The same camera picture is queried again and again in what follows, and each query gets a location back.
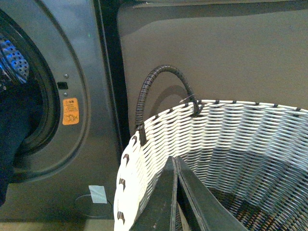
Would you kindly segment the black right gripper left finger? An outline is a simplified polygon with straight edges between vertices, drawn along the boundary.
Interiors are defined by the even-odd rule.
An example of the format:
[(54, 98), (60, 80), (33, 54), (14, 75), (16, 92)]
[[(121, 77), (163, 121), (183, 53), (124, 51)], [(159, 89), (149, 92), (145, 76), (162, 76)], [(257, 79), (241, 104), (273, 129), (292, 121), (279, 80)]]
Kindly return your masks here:
[(174, 231), (176, 229), (178, 175), (169, 157), (146, 208), (130, 228), (132, 231)]

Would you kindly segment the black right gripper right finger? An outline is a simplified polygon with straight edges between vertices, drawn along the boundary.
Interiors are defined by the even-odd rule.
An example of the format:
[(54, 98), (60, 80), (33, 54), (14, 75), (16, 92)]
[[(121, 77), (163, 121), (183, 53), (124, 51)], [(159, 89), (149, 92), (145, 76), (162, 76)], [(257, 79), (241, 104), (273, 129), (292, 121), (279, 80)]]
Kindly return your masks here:
[(181, 157), (175, 158), (177, 201), (192, 231), (245, 231), (240, 223), (199, 180)]

